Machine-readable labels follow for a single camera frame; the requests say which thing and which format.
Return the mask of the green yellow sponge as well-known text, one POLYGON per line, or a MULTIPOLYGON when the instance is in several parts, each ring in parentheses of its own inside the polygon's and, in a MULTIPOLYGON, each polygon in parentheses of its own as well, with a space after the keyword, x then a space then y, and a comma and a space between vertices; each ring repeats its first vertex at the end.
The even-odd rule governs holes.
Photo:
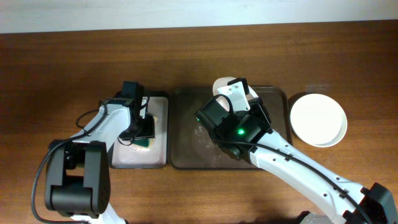
POLYGON ((151 142, 155 139, 156 122, 157 117, 147 116, 144 120, 144 124, 140 133, 134 138, 132 143, 140 147, 149 147, 151 142))

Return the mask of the white plate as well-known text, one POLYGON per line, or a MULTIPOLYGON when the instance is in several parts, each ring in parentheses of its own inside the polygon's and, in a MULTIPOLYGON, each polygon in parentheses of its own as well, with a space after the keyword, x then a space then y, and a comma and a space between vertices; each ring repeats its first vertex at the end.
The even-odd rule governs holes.
POLYGON ((223 77, 213 84, 213 95, 221 95, 216 100, 227 111, 230 100, 233 111, 249 111, 249 100, 258 99, 257 93, 248 85, 245 78, 223 77))
POLYGON ((338 144, 348 129, 348 119, 340 104, 318 93, 303 95, 293 103, 290 124, 303 142, 315 147, 338 144))

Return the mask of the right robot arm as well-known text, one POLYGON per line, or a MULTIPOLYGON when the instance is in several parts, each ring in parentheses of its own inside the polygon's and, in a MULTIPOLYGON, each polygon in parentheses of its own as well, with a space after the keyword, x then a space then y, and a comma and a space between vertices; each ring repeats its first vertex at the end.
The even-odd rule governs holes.
POLYGON ((229 102, 222 107, 213 97, 195 116, 211 140, 229 157, 264 169, 311 200, 324 214, 306 222, 397 223, 390 190, 379 183, 370 189, 326 169, 271 128, 269 114, 259 98, 243 110, 229 102))

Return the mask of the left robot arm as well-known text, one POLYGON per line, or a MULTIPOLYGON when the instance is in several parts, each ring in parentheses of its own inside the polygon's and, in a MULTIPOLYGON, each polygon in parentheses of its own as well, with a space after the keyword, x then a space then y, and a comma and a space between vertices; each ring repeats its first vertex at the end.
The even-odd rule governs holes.
POLYGON ((46 171, 44 204, 70 223, 126 223, 109 198, 108 151, 116 141, 150 139, 154 119, 149 94, 138 82, 124 82, 114 97, 101 100, 96 116, 72 137, 50 143, 39 169, 46 171))

